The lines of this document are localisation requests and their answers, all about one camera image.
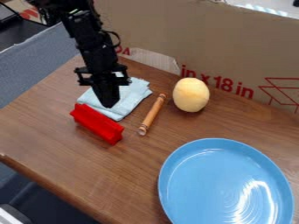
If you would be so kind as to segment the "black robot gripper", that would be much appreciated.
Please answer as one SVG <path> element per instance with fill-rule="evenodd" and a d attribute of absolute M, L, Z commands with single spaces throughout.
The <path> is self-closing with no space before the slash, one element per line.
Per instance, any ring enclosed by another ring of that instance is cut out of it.
<path fill-rule="evenodd" d="M 92 86 L 93 93 L 105 108 L 112 108 L 118 102 L 118 86 L 128 86 L 130 78 L 126 66 L 117 62 L 116 47 L 110 40 L 81 43 L 76 41 L 85 66 L 76 67 L 81 86 Z"/>

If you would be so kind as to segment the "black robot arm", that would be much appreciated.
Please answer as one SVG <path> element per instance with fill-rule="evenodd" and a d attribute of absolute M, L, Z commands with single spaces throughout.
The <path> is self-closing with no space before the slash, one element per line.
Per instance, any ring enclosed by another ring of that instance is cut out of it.
<path fill-rule="evenodd" d="M 49 18 L 57 18 L 76 41 L 84 67 L 76 67 L 78 84 L 90 86 L 105 108 L 112 108 L 120 100 L 120 86 L 130 84 L 126 66 L 117 63 L 116 48 L 110 35 L 102 29 L 100 15 L 93 0 L 25 0 Z"/>

